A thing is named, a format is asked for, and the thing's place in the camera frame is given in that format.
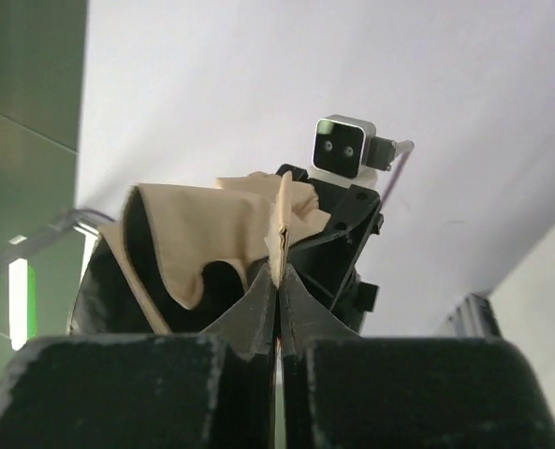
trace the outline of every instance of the crumpled fabric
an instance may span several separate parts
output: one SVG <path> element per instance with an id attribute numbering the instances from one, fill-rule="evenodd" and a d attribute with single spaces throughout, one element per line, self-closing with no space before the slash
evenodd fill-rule
<path id="1" fill-rule="evenodd" d="M 170 296 L 194 309 L 204 290 L 201 273 L 213 261 L 227 262 L 248 288 L 246 270 L 269 255 L 266 238 L 281 176 L 262 172 L 241 178 L 220 178 L 216 188 L 170 184 L 139 184 L 124 206 L 122 218 L 100 228 L 153 331 L 170 333 L 129 261 L 122 239 L 124 218 L 134 198 L 143 202 L 153 235 L 158 271 Z M 292 181 L 289 246 L 325 229 L 329 214 L 318 208 L 311 184 Z"/>

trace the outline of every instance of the white wall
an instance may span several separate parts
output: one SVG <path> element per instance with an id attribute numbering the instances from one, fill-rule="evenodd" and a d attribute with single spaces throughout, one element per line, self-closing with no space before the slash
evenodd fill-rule
<path id="1" fill-rule="evenodd" d="M 416 143 L 359 270 L 367 333 L 431 332 L 555 223 L 555 0 L 91 0 L 76 202 L 305 167 L 332 113 Z"/>
<path id="2" fill-rule="evenodd" d="M 555 226 L 490 300 L 504 337 L 532 363 L 555 413 Z"/>

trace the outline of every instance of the beige cloth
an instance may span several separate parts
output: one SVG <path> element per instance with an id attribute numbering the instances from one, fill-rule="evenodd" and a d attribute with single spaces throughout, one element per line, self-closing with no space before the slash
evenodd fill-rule
<path id="1" fill-rule="evenodd" d="M 269 249 L 270 278 L 276 287 L 281 285 L 287 266 L 289 228 L 292 222 L 292 174 L 286 172 L 281 178 L 279 193 L 270 215 L 269 234 L 265 237 Z"/>
<path id="2" fill-rule="evenodd" d="M 175 301 L 191 310 L 202 298 L 201 273 L 210 262 L 228 262 L 238 272 L 244 288 L 248 288 L 246 269 L 269 254 L 270 218 L 281 184 L 280 176 L 260 172 L 243 178 L 218 179 L 216 189 L 139 184 L 125 204 L 123 217 L 129 213 L 131 198 L 139 193 L 163 283 Z M 291 201 L 286 244 L 291 246 L 321 232 L 329 215 L 318 208 L 318 196 L 311 184 L 292 181 L 289 187 L 285 196 L 285 204 Z M 153 331 L 170 333 L 129 262 L 122 221 L 101 227 L 100 233 Z M 277 225 L 277 229 L 284 231 L 283 226 Z"/>

